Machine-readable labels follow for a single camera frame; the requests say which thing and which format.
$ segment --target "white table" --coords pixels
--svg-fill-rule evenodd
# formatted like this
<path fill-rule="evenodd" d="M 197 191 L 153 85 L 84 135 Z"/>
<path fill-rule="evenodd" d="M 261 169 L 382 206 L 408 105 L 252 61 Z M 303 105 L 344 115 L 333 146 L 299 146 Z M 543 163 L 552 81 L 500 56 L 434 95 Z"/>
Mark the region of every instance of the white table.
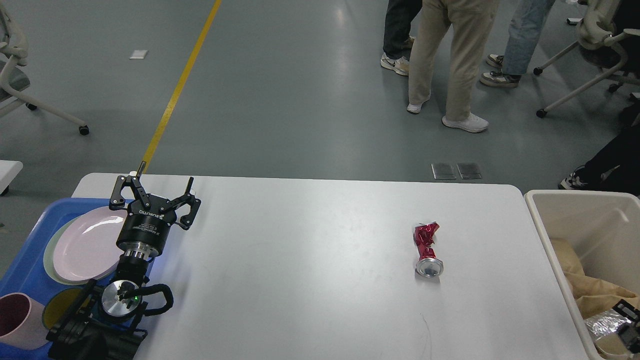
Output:
<path fill-rule="evenodd" d="M 109 197 L 89 174 L 74 197 Z M 186 176 L 141 177 L 174 198 Z M 136 359 L 586 359 L 522 194 L 490 184 L 195 177 Z M 415 274 L 416 223 L 437 221 L 439 279 Z"/>

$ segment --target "white plate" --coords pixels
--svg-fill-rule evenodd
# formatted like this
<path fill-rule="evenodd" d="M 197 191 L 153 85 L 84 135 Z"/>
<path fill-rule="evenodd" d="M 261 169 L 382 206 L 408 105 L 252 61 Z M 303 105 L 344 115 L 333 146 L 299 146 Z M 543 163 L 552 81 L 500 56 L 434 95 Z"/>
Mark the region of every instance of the white plate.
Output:
<path fill-rule="evenodd" d="M 42 256 L 42 264 L 44 265 L 44 271 L 47 272 L 47 275 L 51 279 L 54 279 L 54 281 L 64 285 L 78 285 L 86 283 L 86 281 L 66 281 L 58 276 L 55 269 L 53 268 L 53 249 L 56 248 L 56 245 L 58 244 L 58 240 L 60 240 L 60 236 L 62 236 L 62 233 L 64 233 L 65 230 L 67 230 L 71 223 L 76 219 L 77 218 L 74 218 L 73 220 L 62 225 L 62 227 L 60 227 L 58 231 L 56 231 L 56 233 L 51 236 L 51 239 L 47 243 L 47 247 L 44 249 L 44 255 Z"/>
<path fill-rule="evenodd" d="M 115 270 L 122 250 L 116 246 L 126 210 L 107 206 L 81 215 L 69 225 L 53 250 L 53 268 L 65 281 L 86 281 Z"/>

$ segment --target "office chair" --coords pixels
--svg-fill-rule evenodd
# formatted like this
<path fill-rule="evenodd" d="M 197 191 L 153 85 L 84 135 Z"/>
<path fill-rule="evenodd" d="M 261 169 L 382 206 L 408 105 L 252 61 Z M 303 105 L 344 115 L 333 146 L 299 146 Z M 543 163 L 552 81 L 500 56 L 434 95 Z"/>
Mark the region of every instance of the office chair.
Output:
<path fill-rule="evenodd" d="M 2 66 L 2 71 L 0 71 L 0 104 L 14 98 L 13 101 L 0 108 L 0 117 L 20 105 L 26 104 L 29 110 L 41 108 L 77 124 L 81 135 L 89 133 L 89 127 L 84 121 L 22 92 L 29 87 L 30 82 L 29 78 L 17 68 L 17 65 L 25 66 L 27 64 L 27 38 L 20 26 L 9 16 L 2 2 L 0 2 L 0 53 L 9 59 L 7 62 L 0 61 L 0 66 Z"/>
<path fill-rule="evenodd" d="M 545 117 L 549 111 L 604 79 L 617 81 L 609 87 L 609 92 L 615 92 L 624 83 L 640 85 L 640 29 L 637 29 L 640 28 L 640 23 L 635 20 L 638 14 L 637 3 L 638 0 L 588 0 L 587 12 L 577 24 L 577 41 L 544 65 L 536 67 L 533 73 L 542 74 L 549 65 L 579 47 L 582 57 L 598 67 L 601 74 L 562 99 L 539 109 L 536 112 L 538 117 Z M 623 75 L 616 75 L 618 71 L 622 71 Z"/>

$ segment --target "jeans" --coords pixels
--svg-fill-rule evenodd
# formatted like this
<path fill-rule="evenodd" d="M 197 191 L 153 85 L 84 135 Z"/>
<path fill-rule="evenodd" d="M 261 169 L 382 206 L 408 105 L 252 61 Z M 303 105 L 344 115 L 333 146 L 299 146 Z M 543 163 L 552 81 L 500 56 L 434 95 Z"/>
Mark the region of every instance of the jeans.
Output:
<path fill-rule="evenodd" d="M 522 75 L 527 72 L 540 33 L 556 0 L 520 0 L 509 24 L 509 42 L 504 50 L 502 73 Z"/>
<path fill-rule="evenodd" d="M 382 50 L 390 59 L 402 57 L 402 46 L 409 38 L 411 21 L 421 8 L 422 0 L 389 0 Z"/>

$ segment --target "black pants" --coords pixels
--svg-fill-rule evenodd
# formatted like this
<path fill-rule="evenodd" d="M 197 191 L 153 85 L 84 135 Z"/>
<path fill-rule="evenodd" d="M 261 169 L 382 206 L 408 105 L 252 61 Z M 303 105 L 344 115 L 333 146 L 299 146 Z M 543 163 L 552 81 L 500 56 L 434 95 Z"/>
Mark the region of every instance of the black pants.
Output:
<path fill-rule="evenodd" d="M 623 130 L 584 165 L 589 174 L 604 174 L 615 167 L 598 189 L 640 195 L 640 126 Z"/>
<path fill-rule="evenodd" d="M 422 8 L 422 0 L 389 0 L 382 50 L 391 59 L 402 57 L 402 45 L 409 38 L 411 21 Z"/>

